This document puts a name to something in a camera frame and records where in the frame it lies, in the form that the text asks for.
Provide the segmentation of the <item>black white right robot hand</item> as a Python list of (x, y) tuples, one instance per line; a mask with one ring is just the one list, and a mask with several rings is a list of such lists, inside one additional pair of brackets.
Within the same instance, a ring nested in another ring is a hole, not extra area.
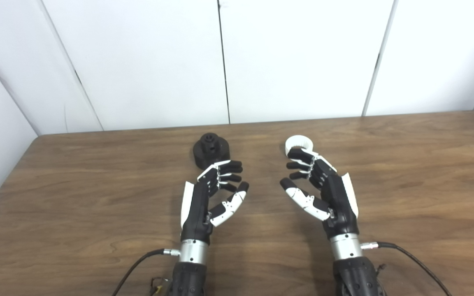
[[(305, 148), (290, 148), (291, 162), (286, 167), (295, 170), (280, 185), (299, 207), (322, 222), (328, 239), (339, 235), (360, 234), (357, 200), (348, 173), (340, 176), (329, 161)], [(316, 197), (297, 187), (295, 180), (308, 180), (318, 191)]]

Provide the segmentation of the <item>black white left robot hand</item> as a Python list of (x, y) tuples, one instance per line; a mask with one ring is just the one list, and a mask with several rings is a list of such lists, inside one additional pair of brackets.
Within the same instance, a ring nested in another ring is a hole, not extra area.
[[(186, 182), (181, 208), (181, 240), (211, 244), (213, 229), (232, 217), (243, 204), (249, 184), (239, 175), (242, 162), (225, 160), (209, 165), (195, 183)], [(209, 208), (209, 199), (218, 191), (231, 195)]]

